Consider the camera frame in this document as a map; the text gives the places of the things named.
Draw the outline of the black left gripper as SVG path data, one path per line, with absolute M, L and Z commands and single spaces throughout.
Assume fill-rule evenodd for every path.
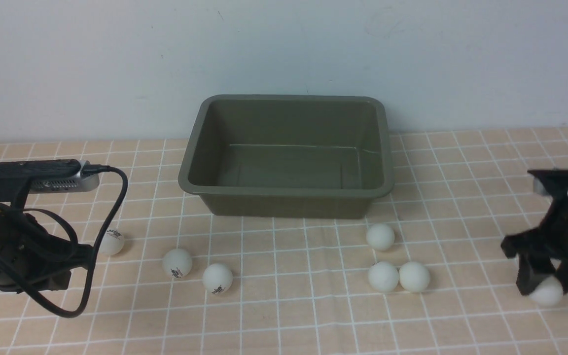
M 53 212 L 66 238 L 50 234 L 27 209 L 30 185 L 0 185 L 0 290 L 65 290 L 72 270 L 93 271 L 93 247 L 81 244 L 73 227 Z

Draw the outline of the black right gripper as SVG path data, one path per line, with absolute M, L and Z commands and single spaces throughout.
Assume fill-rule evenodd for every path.
M 553 201 L 537 227 L 505 236 L 501 248 L 507 258 L 518 256 L 516 286 L 522 296 L 553 274 L 568 294 L 568 199 Z M 561 261 L 556 270 L 553 259 Z

